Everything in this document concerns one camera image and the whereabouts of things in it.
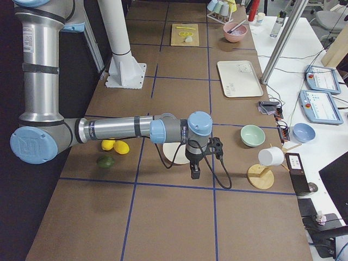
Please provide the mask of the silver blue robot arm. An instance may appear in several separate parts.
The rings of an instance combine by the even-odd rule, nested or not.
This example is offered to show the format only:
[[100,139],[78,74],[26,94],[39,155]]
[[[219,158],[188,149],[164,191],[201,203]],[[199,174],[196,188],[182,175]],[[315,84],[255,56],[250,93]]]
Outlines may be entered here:
[[212,118],[203,111],[187,119],[171,114],[117,119],[66,119],[59,113],[59,34],[83,32],[88,18],[83,1],[15,1],[22,22],[25,111],[10,137],[13,153],[30,164],[43,164],[57,154],[90,140],[149,138],[154,144],[185,146],[192,179],[211,153]]

